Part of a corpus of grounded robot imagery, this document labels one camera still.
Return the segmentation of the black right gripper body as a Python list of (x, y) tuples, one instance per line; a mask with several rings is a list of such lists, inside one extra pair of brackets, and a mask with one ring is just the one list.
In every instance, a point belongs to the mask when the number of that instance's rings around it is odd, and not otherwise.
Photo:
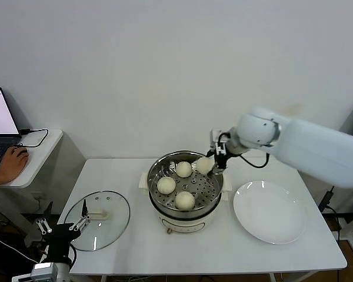
[(225, 160), (239, 157), (242, 154), (242, 145), (236, 133), (221, 133), (220, 144), (225, 147), (225, 154), (222, 157)]

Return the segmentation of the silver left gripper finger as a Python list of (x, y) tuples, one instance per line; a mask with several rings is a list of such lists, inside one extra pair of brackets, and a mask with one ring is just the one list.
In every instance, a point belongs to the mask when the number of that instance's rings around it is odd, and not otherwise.
[(75, 222), (70, 228), (70, 231), (83, 231), (87, 225), (90, 223), (90, 217), (88, 216), (88, 208), (86, 205), (86, 200), (83, 200), (81, 217)]
[(48, 234), (52, 232), (52, 228), (48, 223), (52, 211), (53, 202), (50, 202), (47, 208), (44, 210), (42, 216), (36, 220), (36, 225), (38, 226), (42, 234)]

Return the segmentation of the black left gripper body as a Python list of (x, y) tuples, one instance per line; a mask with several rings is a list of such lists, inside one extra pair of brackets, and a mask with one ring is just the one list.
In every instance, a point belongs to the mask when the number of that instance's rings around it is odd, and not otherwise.
[(72, 264), (69, 258), (69, 248), (71, 242), (80, 236), (80, 231), (70, 229), (73, 223), (57, 224), (52, 227), (52, 231), (44, 235), (45, 241), (48, 243), (48, 250), (44, 262)]

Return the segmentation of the person's bare hand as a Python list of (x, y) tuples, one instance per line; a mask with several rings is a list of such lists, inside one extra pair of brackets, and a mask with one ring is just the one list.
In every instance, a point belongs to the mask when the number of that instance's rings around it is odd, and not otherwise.
[(25, 147), (10, 147), (0, 162), (0, 185), (16, 179), (24, 169), (28, 157)]

